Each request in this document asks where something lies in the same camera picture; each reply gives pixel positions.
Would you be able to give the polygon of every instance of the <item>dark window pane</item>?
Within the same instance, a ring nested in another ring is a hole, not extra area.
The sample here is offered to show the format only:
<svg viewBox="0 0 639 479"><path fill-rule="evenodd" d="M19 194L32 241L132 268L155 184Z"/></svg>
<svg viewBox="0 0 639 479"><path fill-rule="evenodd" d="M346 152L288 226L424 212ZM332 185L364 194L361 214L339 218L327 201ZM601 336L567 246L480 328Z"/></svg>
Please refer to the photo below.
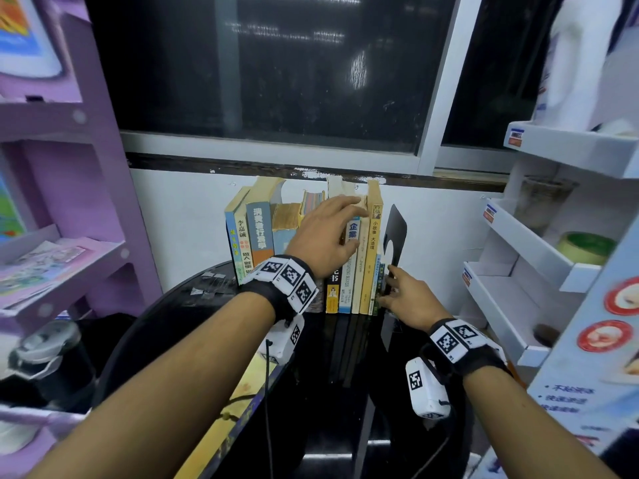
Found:
<svg viewBox="0 0 639 479"><path fill-rule="evenodd" d="M443 144L504 148L537 101L548 33L562 0L483 0ZM625 0L613 40L634 0Z"/></svg>
<svg viewBox="0 0 639 479"><path fill-rule="evenodd" d="M415 152L455 0L88 0L122 129Z"/></svg>

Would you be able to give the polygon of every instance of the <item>dark wooden trim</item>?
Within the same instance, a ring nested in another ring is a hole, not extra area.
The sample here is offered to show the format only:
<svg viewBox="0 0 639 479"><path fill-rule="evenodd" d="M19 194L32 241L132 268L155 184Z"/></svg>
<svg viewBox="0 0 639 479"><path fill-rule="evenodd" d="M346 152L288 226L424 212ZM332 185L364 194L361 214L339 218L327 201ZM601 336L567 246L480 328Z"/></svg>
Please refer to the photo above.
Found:
<svg viewBox="0 0 639 479"><path fill-rule="evenodd" d="M384 178L385 184L393 186L416 186L419 188L442 188L446 190L470 190L475 192L502 193L505 183L476 181L464 178L440 176L416 176L396 173L375 173L335 168L298 168L292 165L271 165L246 161L214 160L212 158L189 158L168 154L145 154L127 152L130 168L138 170L162 170L187 173L215 173L245 176L279 176L281 178L324 180L324 174L340 175L346 181L365 183L367 178Z"/></svg>

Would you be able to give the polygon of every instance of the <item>forearm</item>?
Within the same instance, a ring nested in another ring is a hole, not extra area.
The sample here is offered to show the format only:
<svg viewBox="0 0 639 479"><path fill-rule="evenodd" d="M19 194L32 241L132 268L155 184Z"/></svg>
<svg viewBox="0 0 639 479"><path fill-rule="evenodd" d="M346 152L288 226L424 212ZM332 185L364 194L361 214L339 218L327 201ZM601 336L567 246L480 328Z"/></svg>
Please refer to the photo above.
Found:
<svg viewBox="0 0 639 479"><path fill-rule="evenodd" d="M274 320L264 297L236 296L93 410L29 479L173 477Z"/></svg>
<svg viewBox="0 0 639 479"><path fill-rule="evenodd" d="M505 372L484 367L464 388L509 479L615 479Z"/></svg>

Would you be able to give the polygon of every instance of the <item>red circle logo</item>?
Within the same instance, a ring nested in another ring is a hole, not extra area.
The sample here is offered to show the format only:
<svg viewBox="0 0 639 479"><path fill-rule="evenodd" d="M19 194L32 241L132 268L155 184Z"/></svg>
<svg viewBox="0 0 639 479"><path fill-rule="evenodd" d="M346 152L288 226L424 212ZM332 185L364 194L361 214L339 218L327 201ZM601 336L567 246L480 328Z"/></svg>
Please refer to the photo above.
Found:
<svg viewBox="0 0 639 479"><path fill-rule="evenodd" d="M606 294L604 306L608 312L618 316L639 314L639 277L624 281Z"/></svg>
<svg viewBox="0 0 639 479"><path fill-rule="evenodd" d="M600 321L579 333L577 344L584 351L605 353L625 345L633 337L633 327L627 322Z"/></svg>

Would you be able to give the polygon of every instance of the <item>black table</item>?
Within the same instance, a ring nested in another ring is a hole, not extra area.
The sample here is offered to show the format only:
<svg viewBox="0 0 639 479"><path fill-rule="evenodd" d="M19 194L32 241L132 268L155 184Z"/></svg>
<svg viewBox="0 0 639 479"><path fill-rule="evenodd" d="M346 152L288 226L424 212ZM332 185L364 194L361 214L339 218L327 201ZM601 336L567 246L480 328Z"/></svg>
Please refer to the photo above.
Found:
<svg viewBox="0 0 639 479"><path fill-rule="evenodd" d="M177 285L136 320L109 358L94 405L184 338L235 295L230 262ZM426 336L393 317L306 314L296 352L271 378L268 414L276 477L410 477L441 444L410 406L404 373ZM393 332L390 348L384 345ZM449 387L458 426L424 476L461 477L472 412L461 383ZM234 429L230 450L213 455L201 478L268 476L264 407Z"/></svg>

